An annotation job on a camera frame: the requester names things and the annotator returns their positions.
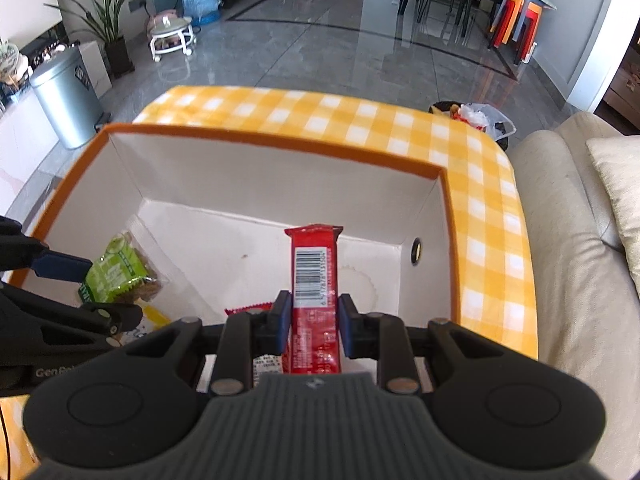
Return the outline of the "potted green plant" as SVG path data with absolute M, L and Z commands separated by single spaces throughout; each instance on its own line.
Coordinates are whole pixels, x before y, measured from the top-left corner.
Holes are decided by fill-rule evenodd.
M 115 78 L 134 71 L 126 47 L 125 36 L 120 29 L 120 14 L 129 0 L 90 0 L 83 4 L 79 0 L 58 0 L 57 4 L 46 3 L 51 9 L 82 21 L 82 32 L 93 34 L 103 44 L 108 67 Z

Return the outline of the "long red snack bar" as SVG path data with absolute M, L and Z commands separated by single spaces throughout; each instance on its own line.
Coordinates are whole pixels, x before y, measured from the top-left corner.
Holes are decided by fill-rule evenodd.
M 340 226 L 310 224 L 289 228 L 291 241 L 292 328 L 290 365 L 295 375 L 341 371 L 337 326 L 337 240 Z

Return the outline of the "orange cardboard box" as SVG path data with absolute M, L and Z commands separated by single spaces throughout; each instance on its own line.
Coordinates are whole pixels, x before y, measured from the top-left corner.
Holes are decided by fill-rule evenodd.
M 90 260 L 131 233 L 171 320 L 224 322 L 292 285 L 288 229 L 337 226 L 337 289 L 362 313 L 423 327 L 454 313 L 442 174 L 397 156 L 233 132 L 116 126 L 97 136 L 27 226 Z

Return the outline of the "white tv cabinet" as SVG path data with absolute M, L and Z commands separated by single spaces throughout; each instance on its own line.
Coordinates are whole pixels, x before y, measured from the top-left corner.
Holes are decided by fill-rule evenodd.
M 58 136 L 32 91 L 26 89 L 1 114 L 1 213 L 6 214 L 21 189 L 50 153 Z

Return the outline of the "yellow checkered tablecloth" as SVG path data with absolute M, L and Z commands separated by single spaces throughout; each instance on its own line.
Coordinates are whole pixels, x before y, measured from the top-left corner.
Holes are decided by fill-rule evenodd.
M 452 316 L 536 356 L 533 268 L 522 206 L 509 159 L 487 134 L 444 116 L 347 96 L 241 87 L 173 88 L 130 124 L 110 125 L 97 136 L 124 125 L 312 142 L 437 169 L 454 242 Z

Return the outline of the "green label nut packet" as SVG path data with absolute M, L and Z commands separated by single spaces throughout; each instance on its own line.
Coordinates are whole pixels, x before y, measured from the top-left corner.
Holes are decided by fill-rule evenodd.
M 134 304 L 150 301 L 163 283 L 155 266 L 130 231 L 120 232 L 107 244 L 78 288 L 83 304 Z

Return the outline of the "large red snack bag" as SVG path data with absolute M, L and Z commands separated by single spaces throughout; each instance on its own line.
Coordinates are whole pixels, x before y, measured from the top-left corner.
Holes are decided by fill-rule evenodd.
M 216 377 L 232 379 L 240 391 L 254 388 L 262 375 L 283 372 L 288 318 L 275 302 L 228 309 L 218 348 Z

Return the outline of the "orange red stacked stools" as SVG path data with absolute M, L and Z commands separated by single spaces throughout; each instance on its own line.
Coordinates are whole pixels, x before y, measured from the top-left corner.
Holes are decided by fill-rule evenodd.
M 541 0 L 502 0 L 489 27 L 488 47 L 499 49 L 513 42 L 514 64 L 526 63 L 534 50 L 543 13 Z

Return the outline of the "small white rolling stool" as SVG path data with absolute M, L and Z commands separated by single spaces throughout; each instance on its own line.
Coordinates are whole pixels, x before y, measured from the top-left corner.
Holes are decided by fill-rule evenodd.
M 192 18 L 166 11 L 153 16 L 148 26 L 149 49 L 154 63 L 169 53 L 181 52 L 191 56 L 196 45 Z

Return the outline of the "yellow Americ snack bag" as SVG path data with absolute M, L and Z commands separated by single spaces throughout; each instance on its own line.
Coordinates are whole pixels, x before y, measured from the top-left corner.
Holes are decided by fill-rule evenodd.
M 130 342 L 149 335 L 149 333 L 153 333 L 171 323 L 171 319 L 164 315 L 162 311 L 154 308 L 152 304 L 137 300 L 136 305 L 141 308 L 142 319 L 133 330 L 123 332 L 116 337 L 121 344 L 130 344 Z

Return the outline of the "white cushion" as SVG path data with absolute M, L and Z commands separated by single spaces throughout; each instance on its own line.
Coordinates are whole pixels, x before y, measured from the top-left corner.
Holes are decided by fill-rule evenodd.
M 629 273 L 639 289 L 639 139 L 593 138 L 587 141 L 587 148 L 610 199 Z

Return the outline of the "silver pedal trash bin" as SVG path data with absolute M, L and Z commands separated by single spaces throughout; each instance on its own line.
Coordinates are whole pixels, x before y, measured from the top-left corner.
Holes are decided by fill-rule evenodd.
M 64 148 L 87 144 L 111 121 L 101 105 L 78 47 L 40 64 L 29 84 Z

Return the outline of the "black bin with bag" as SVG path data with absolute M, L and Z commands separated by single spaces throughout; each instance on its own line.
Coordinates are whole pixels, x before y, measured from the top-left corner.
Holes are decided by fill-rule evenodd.
M 516 133 L 514 123 L 503 112 L 485 103 L 458 103 L 440 101 L 432 104 L 428 111 L 446 116 L 486 133 L 500 148 L 509 147 L 509 138 Z

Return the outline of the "beige sofa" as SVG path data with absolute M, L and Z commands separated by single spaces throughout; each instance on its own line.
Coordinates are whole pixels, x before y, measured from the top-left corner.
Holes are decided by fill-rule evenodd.
M 591 463 L 630 479 L 639 471 L 639 296 L 587 145 L 618 135 L 579 112 L 508 156 L 532 253 L 539 357 L 600 396 L 606 426 Z

